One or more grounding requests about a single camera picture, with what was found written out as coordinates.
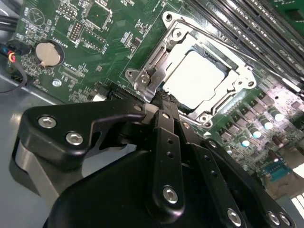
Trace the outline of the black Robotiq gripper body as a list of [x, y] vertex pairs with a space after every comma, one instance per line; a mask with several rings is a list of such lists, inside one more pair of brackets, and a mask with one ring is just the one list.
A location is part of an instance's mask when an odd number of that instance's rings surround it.
[[[150, 152], [132, 152], [67, 188], [47, 220], [49, 228], [159, 228], [145, 206]], [[173, 228], [219, 228], [202, 182], [183, 168], [185, 211]]]

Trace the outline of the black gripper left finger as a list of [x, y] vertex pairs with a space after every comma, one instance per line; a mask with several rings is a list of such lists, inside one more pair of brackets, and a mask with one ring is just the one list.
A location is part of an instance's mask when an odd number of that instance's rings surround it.
[[33, 107], [21, 118], [14, 160], [51, 207], [70, 186], [81, 181], [83, 162], [91, 149], [135, 144], [134, 152], [150, 152], [145, 206], [160, 224], [172, 224], [183, 209], [172, 196], [180, 187], [171, 151], [178, 149], [171, 98], [158, 92], [154, 112], [135, 100], [113, 100]]

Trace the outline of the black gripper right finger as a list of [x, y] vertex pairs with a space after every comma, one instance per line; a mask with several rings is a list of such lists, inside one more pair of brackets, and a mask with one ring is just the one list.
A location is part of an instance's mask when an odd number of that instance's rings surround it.
[[214, 140], [199, 138], [171, 99], [178, 149], [171, 151], [181, 204], [174, 228], [294, 228], [292, 217]]

